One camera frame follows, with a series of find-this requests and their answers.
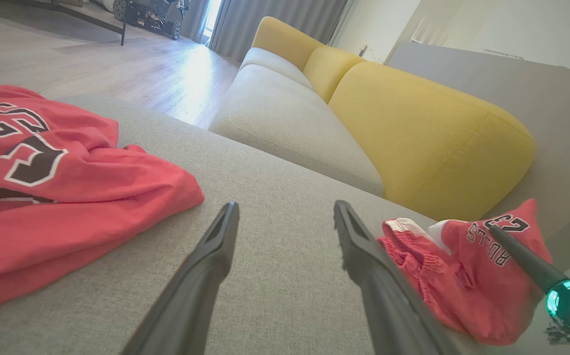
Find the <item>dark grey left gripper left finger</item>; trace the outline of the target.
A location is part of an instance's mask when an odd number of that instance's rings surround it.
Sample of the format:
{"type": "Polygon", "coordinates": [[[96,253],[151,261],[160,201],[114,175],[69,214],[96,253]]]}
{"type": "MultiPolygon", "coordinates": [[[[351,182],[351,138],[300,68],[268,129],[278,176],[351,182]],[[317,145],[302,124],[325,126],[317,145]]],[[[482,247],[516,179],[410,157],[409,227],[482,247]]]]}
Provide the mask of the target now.
{"type": "Polygon", "coordinates": [[[123,349],[125,355],[202,355],[219,287],[235,253],[239,205],[225,204],[123,349]]]}

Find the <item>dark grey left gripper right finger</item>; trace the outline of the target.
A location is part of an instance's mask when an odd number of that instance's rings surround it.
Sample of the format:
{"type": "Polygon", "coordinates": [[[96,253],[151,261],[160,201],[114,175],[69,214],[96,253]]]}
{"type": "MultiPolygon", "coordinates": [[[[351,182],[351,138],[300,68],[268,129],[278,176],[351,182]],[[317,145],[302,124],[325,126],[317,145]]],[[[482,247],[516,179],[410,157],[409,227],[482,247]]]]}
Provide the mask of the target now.
{"type": "Polygon", "coordinates": [[[352,206],[334,204],[343,269],[361,289],[377,355],[457,355],[454,342],[352,206]]]}

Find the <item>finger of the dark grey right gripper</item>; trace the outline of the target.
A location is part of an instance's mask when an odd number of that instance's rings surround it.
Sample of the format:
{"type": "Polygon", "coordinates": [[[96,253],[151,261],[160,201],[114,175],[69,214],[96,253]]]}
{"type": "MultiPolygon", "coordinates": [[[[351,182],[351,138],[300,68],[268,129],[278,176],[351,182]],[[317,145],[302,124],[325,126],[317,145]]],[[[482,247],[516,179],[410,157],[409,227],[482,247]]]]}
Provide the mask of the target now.
{"type": "Polygon", "coordinates": [[[566,274],[544,261],[507,231],[496,225],[490,226],[489,231],[543,292],[550,292],[558,284],[569,280],[566,274]]]}

